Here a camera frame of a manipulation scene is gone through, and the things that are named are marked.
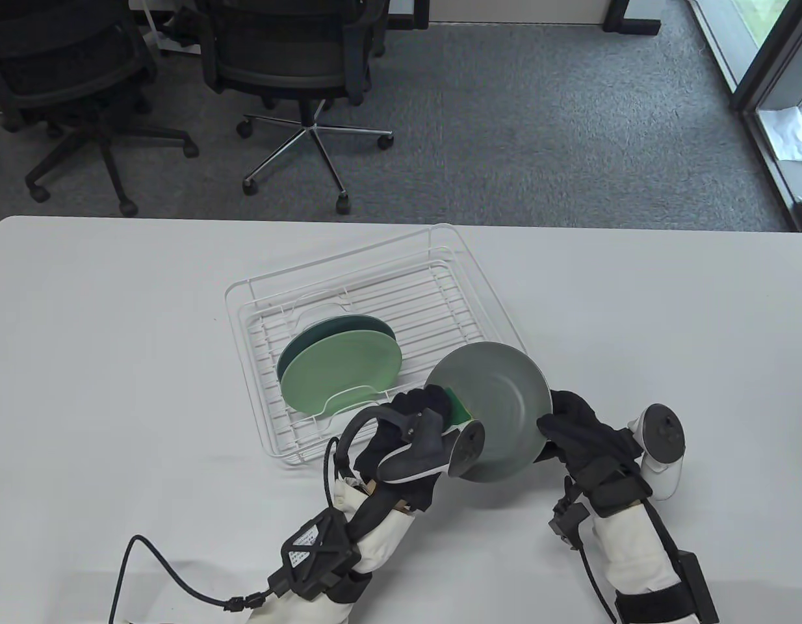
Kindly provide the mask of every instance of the plate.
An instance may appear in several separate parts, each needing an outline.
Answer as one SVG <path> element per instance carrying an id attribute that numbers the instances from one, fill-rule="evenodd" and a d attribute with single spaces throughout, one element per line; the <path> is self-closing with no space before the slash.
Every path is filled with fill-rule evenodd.
<path id="1" fill-rule="evenodd" d="M 537 418 L 552 412 L 552 395 L 522 351 L 497 342 L 467 344 L 442 359 L 427 383 L 449 387 L 485 426 L 485 449 L 461 478 L 501 481 L 533 463 L 546 445 Z"/>
<path id="2" fill-rule="evenodd" d="M 389 390 L 398 371 L 401 348 L 395 338 L 380 331 L 345 331 L 305 348 L 285 369 L 279 386 L 295 410 L 330 415 Z"/>
<path id="3" fill-rule="evenodd" d="M 334 336 L 336 333 L 354 330 L 380 331 L 381 333 L 386 333 L 386 335 L 395 340 L 395 333 L 393 333 L 392 327 L 389 327 L 389 325 L 380 320 L 380 318 L 375 318 L 374 316 L 343 315 L 321 320 L 318 323 L 309 325 L 308 328 L 298 333 L 298 335 L 285 346 L 282 355 L 277 361 L 277 380 L 282 380 L 285 369 L 288 368 L 289 363 L 292 363 L 294 358 L 299 356 L 306 347 L 324 338 L 329 338 L 329 336 Z"/>

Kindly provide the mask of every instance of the hand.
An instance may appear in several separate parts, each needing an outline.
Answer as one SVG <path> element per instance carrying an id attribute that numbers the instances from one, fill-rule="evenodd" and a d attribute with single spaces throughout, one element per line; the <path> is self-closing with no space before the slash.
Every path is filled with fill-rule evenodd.
<path id="1" fill-rule="evenodd" d="M 445 390 L 436 385 L 396 395 L 387 406 L 403 414 L 418 413 L 425 408 L 430 408 L 445 419 L 445 424 L 450 422 L 452 410 L 450 398 Z M 363 452 L 357 456 L 354 461 L 354 469 L 360 472 L 360 476 L 366 484 L 370 481 L 378 481 L 377 473 L 380 461 L 387 454 L 404 445 L 406 442 L 401 440 L 400 429 L 389 422 L 378 420 L 378 430 L 366 449 L 363 449 Z M 439 474 L 424 476 L 424 478 L 407 482 L 407 484 L 382 484 L 382 487 L 393 491 L 399 499 L 406 501 L 407 507 L 410 509 L 424 511 L 433 503 L 433 489 L 439 476 Z"/>
<path id="2" fill-rule="evenodd" d="M 601 517 L 615 514 L 635 502 L 651 496 L 647 482 L 640 477 L 635 462 L 642 449 L 628 429 L 615 431 L 597 419 L 595 411 L 573 392 L 552 390 L 553 413 L 537 419 L 540 432 L 549 439 L 537 461 L 558 458 L 565 464 Z M 598 473 L 596 484 L 583 478 L 586 467 L 596 467 L 596 460 L 615 462 L 608 473 Z"/>

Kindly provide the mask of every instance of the green sponge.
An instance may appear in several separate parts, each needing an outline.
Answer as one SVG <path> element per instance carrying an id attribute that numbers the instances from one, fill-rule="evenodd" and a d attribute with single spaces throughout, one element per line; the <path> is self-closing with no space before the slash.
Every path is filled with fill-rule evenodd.
<path id="1" fill-rule="evenodd" d="M 453 392 L 449 387 L 445 388 L 446 395 L 450 398 L 450 424 L 449 427 L 455 427 L 455 425 L 460 425 L 466 423 L 469 420 L 473 420 L 473 416 L 467 408 L 461 404 L 461 401 L 458 400 L 458 396 L 456 393 Z"/>

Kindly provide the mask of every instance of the desk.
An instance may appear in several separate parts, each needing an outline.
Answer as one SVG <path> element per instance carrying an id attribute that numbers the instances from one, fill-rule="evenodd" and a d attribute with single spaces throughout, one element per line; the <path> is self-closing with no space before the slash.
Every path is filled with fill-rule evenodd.
<path id="1" fill-rule="evenodd" d="M 261 451 L 225 290 L 411 227 L 1 222 L 0 624 L 106 621 L 134 532 L 201 591 L 264 588 L 323 487 L 317 463 Z M 722 622 L 802 624 L 802 235 L 461 232 L 553 387 L 617 427 L 656 401 L 680 414 L 684 479 L 660 510 Z M 497 604 L 604 621 L 546 525 L 562 475 L 440 482 L 353 621 L 488 624 Z M 185 597 L 142 551 L 124 594 L 139 624 L 246 617 Z"/>

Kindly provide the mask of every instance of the chair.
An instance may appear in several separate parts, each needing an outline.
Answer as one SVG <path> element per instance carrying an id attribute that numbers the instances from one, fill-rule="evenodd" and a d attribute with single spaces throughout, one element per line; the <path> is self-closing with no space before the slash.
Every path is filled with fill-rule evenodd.
<path id="1" fill-rule="evenodd" d="M 246 139 L 253 120 L 281 125 L 294 134 L 242 181 L 247 196 L 258 188 L 255 177 L 303 137 L 311 137 L 338 187 L 339 214 L 351 211 L 341 177 L 321 142 L 322 133 L 378 137 L 378 147 L 393 145 L 392 131 L 324 125 L 320 113 L 335 98 L 357 106 L 371 86 L 369 51 L 374 26 L 389 0 L 196 0 L 201 62 L 205 82 L 260 96 L 263 101 L 295 100 L 300 121 L 245 115 L 237 133 Z"/>
<path id="2" fill-rule="evenodd" d="M 137 206 L 125 195 L 112 157 L 115 134 L 180 140 L 185 157 L 199 148 L 183 131 L 133 125 L 131 114 L 151 107 L 140 87 L 155 79 L 155 62 L 123 0 L 12 0 L 0 2 L 0 109 L 3 127 L 47 122 L 51 138 L 61 125 L 75 128 L 26 175 L 36 202 L 50 195 L 36 182 L 86 143 L 97 142 L 121 214 Z"/>

